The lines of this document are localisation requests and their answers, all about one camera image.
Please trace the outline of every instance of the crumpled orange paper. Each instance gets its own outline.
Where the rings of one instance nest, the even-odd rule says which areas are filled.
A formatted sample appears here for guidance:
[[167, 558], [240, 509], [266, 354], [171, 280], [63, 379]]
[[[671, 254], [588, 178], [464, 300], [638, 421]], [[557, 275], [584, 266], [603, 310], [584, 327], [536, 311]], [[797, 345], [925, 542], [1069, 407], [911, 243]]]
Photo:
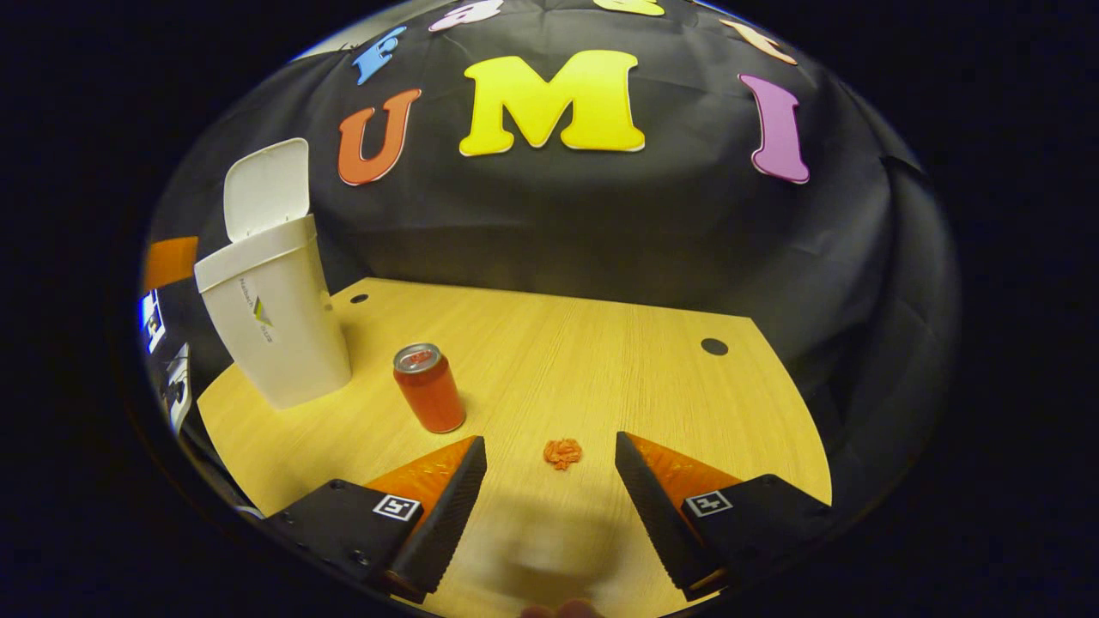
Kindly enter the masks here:
[[568, 470], [570, 464], [580, 461], [582, 454], [580, 445], [571, 438], [551, 440], [542, 451], [542, 456], [553, 464], [554, 470]]

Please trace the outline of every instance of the can lid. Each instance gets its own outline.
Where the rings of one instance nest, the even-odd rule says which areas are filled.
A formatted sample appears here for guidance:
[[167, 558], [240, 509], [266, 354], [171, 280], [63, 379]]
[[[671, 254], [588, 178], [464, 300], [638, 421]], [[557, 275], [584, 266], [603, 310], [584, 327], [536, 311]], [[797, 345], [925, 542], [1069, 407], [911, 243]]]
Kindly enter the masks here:
[[402, 374], [420, 374], [439, 364], [443, 353], [432, 343], [413, 343], [393, 356], [393, 368]]
[[301, 137], [267, 146], [225, 174], [225, 231], [242, 240], [309, 212], [309, 143]]

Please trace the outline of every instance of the table surface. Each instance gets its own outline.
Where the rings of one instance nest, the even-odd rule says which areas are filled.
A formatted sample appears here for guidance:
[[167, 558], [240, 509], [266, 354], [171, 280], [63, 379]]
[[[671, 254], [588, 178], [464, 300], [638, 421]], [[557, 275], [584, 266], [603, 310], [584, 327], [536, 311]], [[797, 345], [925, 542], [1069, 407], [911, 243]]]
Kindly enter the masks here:
[[[365, 301], [351, 299], [366, 294]], [[614, 468], [629, 431], [740, 478], [774, 473], [831, 504], [828, 460], [809, 410], [752, 320], [536, 294], [363, 279], [332, 297], [352, 380], [275, 410], [235, 365], [199, 398], [218, 453], [271, 515], [340, 477], [367, 483], [471, 434], [488, 473], [446, 575], [423, 608], [518, 616], [587, 597], [607, 616], [687, 607]], [[729, 352], [704, 351], [707, 338]], [[467, 420], [423, 430], [392, 357], [430, 341], [451, 361]], [[560, 472], [547, 440], [584, 459]]]

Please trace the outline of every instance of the yellow letter m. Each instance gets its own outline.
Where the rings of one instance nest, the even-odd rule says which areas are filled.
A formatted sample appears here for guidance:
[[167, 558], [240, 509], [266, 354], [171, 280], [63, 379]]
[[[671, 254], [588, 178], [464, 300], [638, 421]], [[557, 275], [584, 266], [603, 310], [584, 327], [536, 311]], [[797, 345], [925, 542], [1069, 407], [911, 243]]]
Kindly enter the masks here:
[[566, 146], [587, 151], [640, 151], [645, 134], [630, 117], [626, 76], [637, 58], [623, 52], [579, 52], [550, 81], [519, 56], [477, 63], [465, 76], [476, 81], [469, 135], [458, 144], [466, 156], [507, 152], [515, 136], [503, 130], [508, 108], [526, 142], [540, 148], [560, 115], [573, 106], [573, 122], [560, 132]]

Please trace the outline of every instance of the blue letter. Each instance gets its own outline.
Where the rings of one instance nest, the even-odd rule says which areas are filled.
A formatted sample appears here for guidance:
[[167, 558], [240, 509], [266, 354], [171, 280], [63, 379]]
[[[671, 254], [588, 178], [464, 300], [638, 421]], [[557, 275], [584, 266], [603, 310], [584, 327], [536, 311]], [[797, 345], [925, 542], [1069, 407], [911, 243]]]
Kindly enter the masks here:
[[364, 81], [370, 78], [371, 75], [377, 73], [379, 68], [385, 66], [392, 56], [389, 52], [392, 52], [397, 47], [397, 35], [408, 30], [403, 25], [395, 29], [389, 34], [381, 37], [370, 46], [369, 49], [363, 52], [363, 55], [355, 58], [353, 63], [358, 67], [358, 85], [362, 86]]

